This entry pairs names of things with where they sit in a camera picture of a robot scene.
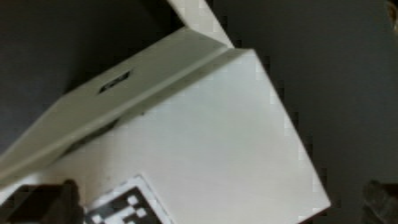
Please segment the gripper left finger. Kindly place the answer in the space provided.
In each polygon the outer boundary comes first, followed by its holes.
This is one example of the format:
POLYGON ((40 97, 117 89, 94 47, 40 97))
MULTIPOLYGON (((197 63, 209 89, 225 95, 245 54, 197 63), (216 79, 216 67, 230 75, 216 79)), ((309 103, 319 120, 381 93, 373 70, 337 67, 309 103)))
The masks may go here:
POLYGON ((21 185, 0 203, 0 224, 83 224, 78 185, 21 185))

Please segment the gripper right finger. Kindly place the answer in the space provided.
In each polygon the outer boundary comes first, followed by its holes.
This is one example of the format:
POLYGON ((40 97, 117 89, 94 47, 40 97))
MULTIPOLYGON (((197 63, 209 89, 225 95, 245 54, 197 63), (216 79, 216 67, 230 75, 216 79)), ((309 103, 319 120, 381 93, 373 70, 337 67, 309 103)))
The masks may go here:
POLYGON ((398 184, 371 180, 362 188, 360 224, 398 224, 398 184))

